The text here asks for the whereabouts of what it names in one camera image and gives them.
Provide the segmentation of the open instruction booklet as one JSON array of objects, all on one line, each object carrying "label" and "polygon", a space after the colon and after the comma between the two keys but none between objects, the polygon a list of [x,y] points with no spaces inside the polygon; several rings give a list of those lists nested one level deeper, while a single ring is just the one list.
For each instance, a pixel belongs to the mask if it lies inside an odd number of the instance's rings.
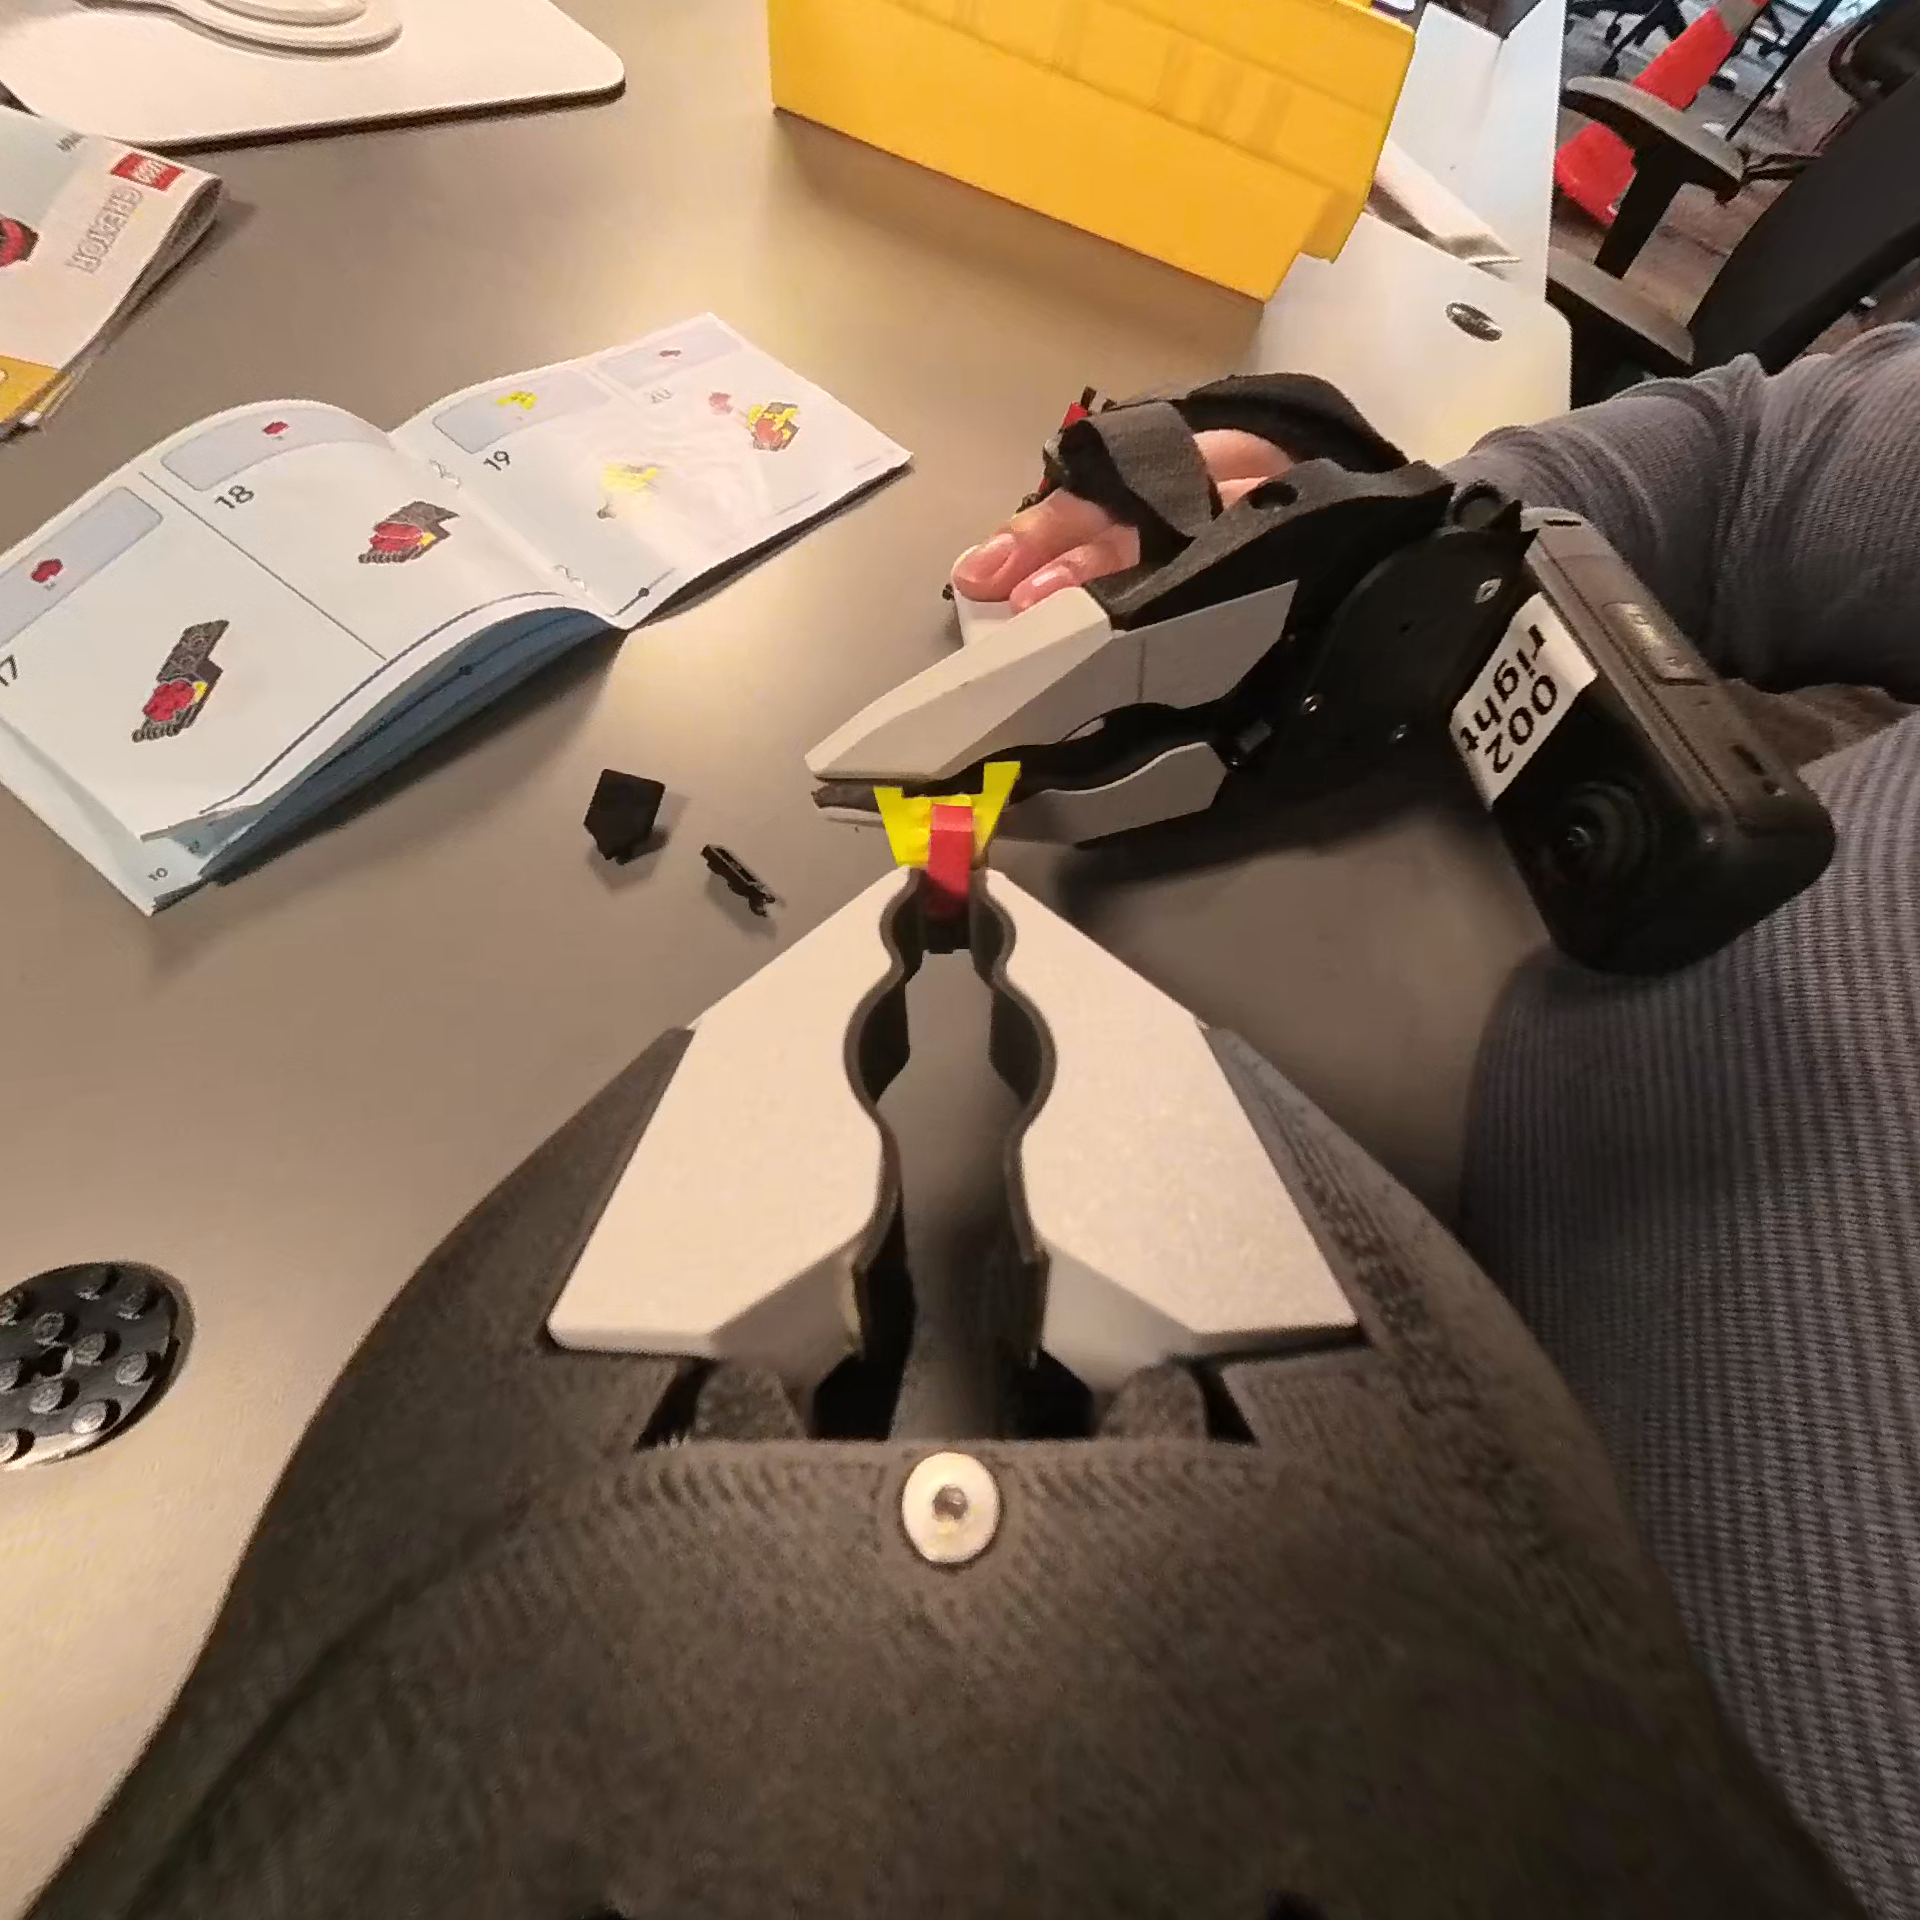
[{"label": "open instruction booklet", "polygon": [[195,423],[2,572],[2,782],[139,911],[909,466],[700,314],[381,429]]}]

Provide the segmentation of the yellow plastic bin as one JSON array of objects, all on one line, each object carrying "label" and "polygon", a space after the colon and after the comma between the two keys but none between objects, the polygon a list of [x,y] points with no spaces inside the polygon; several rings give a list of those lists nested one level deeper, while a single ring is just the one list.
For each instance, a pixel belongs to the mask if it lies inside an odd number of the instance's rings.
[{"label": "yellow plastic bin", "polygon": [[1415,30],[1355,1],[773,1],[775,108],[1266,301],[1371,197]]}]

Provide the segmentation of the person's right forearm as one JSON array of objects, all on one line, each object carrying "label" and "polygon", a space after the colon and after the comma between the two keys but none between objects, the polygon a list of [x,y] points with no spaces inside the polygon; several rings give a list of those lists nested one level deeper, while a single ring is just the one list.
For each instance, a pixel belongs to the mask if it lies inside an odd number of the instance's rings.
[{"label": "person's right forearm", "polygon": [[1603,533],[1727,679],[1919,697],[1919,326],[1752,354],[1485,437],[1448,471]]}]

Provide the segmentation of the clear plastic stand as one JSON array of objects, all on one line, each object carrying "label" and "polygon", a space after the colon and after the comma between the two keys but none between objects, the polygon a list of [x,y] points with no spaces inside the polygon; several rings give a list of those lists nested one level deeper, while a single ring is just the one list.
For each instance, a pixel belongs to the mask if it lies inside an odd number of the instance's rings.
[{"label": "clear plastic stand", "polygon": [[119,1],[172,15],[220,40],[290,56],[381,52],[403,33],[389,1]]}]

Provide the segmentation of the black red yellow lego assembly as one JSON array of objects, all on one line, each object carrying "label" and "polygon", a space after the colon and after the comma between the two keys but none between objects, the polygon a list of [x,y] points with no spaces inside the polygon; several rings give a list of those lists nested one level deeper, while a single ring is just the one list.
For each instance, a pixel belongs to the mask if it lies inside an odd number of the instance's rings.
[{"label": "black red yellow lego assembly", "polygon": [[973,874],[1012,801],[1019,759],[991,759],[949,790],[879,784],[874,800],[898,868],[914,872],[929,952],[970,946]]}]

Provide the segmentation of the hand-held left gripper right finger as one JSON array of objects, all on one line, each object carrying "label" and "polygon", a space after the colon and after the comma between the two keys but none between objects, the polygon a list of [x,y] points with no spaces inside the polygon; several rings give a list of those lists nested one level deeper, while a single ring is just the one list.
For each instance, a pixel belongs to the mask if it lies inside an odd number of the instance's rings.
[{"label": "hand-held left gripper right finger", "polygon": [[1018,1359],[1106,1401],[1167,1362],[1353,1342],[1353,1301],[1208,1024],[995,870],[976,877],[970,950],[1015,1098]]}]

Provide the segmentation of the red plastic object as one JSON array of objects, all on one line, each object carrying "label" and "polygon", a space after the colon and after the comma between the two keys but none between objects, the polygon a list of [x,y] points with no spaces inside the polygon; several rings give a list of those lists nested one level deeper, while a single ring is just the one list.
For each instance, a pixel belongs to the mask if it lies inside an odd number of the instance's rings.
[{"label": "red plastic object", "polygon": [[1632,184],[1651,184],[1652,161],[1692,158],[1700,129],[1687,109],[1748,36],[1764,1],[1713,1],[1671,36],[1629,81],[1573,79],[1563,108],[1579,118],[1553,161],[1557,192],[1601,225],[1612,225]]}]

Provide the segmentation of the white panel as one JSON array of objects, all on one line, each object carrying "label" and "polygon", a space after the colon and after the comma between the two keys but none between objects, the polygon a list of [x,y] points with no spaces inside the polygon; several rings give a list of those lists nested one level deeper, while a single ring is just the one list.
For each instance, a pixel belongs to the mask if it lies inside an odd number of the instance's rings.
[{"label": "white panel", "polygon": [[1343,388],[1395,444],[1448,461],[1501,425],[1569,407],[1570,336],[1545,300],[1567,7],[1427,7],[1378,180],[1435,192],[1370,205],[1332,260],[1300,258],[1269,300],[1248,369]]}]

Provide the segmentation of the black office chair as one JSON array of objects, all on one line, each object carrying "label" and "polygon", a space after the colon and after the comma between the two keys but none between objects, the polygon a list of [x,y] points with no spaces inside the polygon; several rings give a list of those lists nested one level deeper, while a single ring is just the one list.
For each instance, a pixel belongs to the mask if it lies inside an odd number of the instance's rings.
[{"label": "black office chair", "polygon": [[[1652,180],[1628,189],[1596,255],[1549,250],[1547,296],[1569,322],[1575,404],[1642,377],[1692,374],[1754,354],[1776,372],[1844,311],[1916,263],[1919,79],[1916,4],[1876,4],[1831,62],[1857,72],[1859,47],[1901,30],[1890,84],[1857,96],[1857,112],[1811,152],[1748,156],[1731,137],[1700,129],[1692,158],[1652,161]],[[1720,204],[1752,184],[1780,192],[1731,249],[1684,319],[1660,308],[1628,274],[1684,186]]]}]

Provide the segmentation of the black round lego plate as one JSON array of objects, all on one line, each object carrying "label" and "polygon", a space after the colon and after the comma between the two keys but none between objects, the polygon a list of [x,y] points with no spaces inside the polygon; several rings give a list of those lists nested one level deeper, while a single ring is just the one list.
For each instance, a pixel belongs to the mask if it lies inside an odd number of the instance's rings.
[{"label": "black round lego plate", "polygon": [[81,1262],[2,1285],[2,1470],[95,1452],[175,1385],[192,1335],[180,1285],[137,1262]]}]

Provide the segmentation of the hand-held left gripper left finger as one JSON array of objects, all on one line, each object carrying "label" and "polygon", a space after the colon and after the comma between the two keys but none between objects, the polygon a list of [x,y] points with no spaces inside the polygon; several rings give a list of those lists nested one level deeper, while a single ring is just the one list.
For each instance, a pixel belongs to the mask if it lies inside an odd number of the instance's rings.
[{"label": "hand-held left gripper left finger", "polygon": [[898,1172],[879,1094],[905,1056],[913,902],[889,870],[679,1034],[546,1318],[559,1346],[731,1362],[803,1401],[851,1359],[895,1365]]}]

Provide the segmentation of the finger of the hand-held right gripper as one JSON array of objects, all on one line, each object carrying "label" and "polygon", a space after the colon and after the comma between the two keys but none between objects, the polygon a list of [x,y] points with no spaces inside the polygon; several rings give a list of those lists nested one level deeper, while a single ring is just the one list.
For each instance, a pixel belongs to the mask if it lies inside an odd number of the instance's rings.
[{"label": "finger of the hand-held right gripper", "polygon": [[1041,750],[1136,705],[1227,697],[1280,641],[1297,582],[1117,628],[1090,590],[968,625],[955,654],[882,692],[805,754],[818,782],[959,784],[978,761]]},{"label": "finger of the hand-held right gripper", "polygon": [[955,775],[818,780],[812,800],[834,823],[882,829],[889,847],[929,847],[937,806],[971,813],[976,847],[1084,847],[1205,812],[1231,775],[1205,735],[1111,735],[1116,757],[1100,744],[1084,733],[1056,750],[996,752]]}]

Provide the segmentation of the closed instruction booklet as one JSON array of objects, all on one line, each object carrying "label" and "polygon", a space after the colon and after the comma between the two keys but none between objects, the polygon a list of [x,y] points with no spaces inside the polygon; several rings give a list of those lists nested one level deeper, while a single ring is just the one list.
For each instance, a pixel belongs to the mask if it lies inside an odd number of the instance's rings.
[{"label": "closed instruction booklet", "polygon": [[2,433],[36,428],[192,254],[225,180],[2,108]]}]

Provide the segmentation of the black lego slope piece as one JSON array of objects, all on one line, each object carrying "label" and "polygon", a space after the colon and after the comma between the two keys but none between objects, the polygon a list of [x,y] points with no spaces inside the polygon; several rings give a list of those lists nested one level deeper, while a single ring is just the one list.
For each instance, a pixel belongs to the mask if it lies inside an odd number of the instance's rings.
[{"label": "black lego slope piece", "polygon": [[626,865],[656,847],[666,798],[658,780],[607,768],[584,815],[592,850],[607,864]]}]

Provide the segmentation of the person's right hand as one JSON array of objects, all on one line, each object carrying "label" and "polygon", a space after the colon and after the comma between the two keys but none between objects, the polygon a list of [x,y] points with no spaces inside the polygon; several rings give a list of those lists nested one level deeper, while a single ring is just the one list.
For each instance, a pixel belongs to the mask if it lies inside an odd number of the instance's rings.
[{"label": "person's right hand", "polygon": [[[1283,478],[1292,466],[1285,448],[1240,429],[1208,429],[1196,437],[1196,445],[1223,505]],[[1056,592],[1089,586],[1139,561],[1139,528],[1089,497],[1053,489],[965,550],[952,565],[949,586],[959,599],[1005,602],[1019,612]]]}]

